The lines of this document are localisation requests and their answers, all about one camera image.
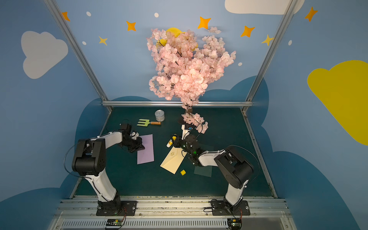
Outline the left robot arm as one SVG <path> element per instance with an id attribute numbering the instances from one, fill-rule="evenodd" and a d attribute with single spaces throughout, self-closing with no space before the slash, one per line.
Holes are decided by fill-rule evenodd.
<path id="1" fill-rule="evenodd" d="M 72 170 L 86 179 L 98 196 L 98 216 L 120 216 L 123 205 L 118 191 L 106 172 L 106 150 L 114 145 L 127 147 L 133 153 L 144 150 L 142 137 L 132 125 L 122 123 L 120 129 L 91 139 L 79 140 L 72 160 Z"/>

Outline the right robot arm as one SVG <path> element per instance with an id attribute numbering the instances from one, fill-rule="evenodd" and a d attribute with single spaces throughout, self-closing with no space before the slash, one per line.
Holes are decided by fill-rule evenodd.
<path id="1" fill-rule="evenodd" d="M 194 135 L 176 137 L 172 141 L 174 147 L 180 148 L 187 154 L 194 166 L 215 166 L 220 169 L 228 182 L 223 207 L 229 211 L 235 211 L 243 201 L 243 190 L 255 172 L 254 166 L 236 150 L 235 145 L 222 150 L 208 151 L 201 149 Z"/>

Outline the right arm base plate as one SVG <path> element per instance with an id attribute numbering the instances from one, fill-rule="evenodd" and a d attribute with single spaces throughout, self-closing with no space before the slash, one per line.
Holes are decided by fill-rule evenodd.
<path id="1" fill-rule="evenodd" d="M 250 216 L 250 207 L 248 202 L 242 200 L 239 204 L 231 206 L 229 203 L 223 200 L 213 199 L 210 201 L 211 211 L 213 216 Z"/>

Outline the cream yellow envelope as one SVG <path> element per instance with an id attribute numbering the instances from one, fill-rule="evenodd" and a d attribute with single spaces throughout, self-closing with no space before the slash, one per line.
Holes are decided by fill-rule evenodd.
<path id="1" fill-rule="evenodd" d="M 160 166 L 172 174 L 175 174 L 186 154 L 187 153 L 182 148 L 172 147 Z"/>

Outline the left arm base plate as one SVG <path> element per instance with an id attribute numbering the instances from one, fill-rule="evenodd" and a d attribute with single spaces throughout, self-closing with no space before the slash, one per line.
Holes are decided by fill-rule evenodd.
<path id="1" fill-rule="evenodd" d="M 135 200 L 123 200 L 118 202 L 98 201 L 96 216 L 134 216 L 138 202 Z"/>

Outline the dark green envelope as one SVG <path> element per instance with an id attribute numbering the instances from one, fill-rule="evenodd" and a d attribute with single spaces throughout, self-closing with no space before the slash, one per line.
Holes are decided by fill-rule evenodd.
<path id="1" fill-rule="evenodd" d="M 195 166 L 194 174 L 205 177 L 212 177 L 212 166 Z"/>

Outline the purple envelope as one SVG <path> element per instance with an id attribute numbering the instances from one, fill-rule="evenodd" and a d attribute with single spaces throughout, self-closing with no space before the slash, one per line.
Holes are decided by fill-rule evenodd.
<path id="1" fill-rule="evenodd" d="M 141 138 L 145 149 L 137 151 L 137 164 L 154 162 L 153 135 L 144 135 Z"/>

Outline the yellow glue stick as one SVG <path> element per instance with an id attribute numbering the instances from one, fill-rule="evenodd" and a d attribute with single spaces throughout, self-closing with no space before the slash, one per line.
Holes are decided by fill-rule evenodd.
<path id="1" fill-rule="evenodd" d="M 171 139 L 168 141 L 168 143 L 166 144 L 166 146 L 169 148 L 169 147 L 171 147 L 173 144 L 174 144 L 174 142 L 176 141 L 176 139 L 177 139 L 177 136 L 172 136 L 171 137 Z"/>

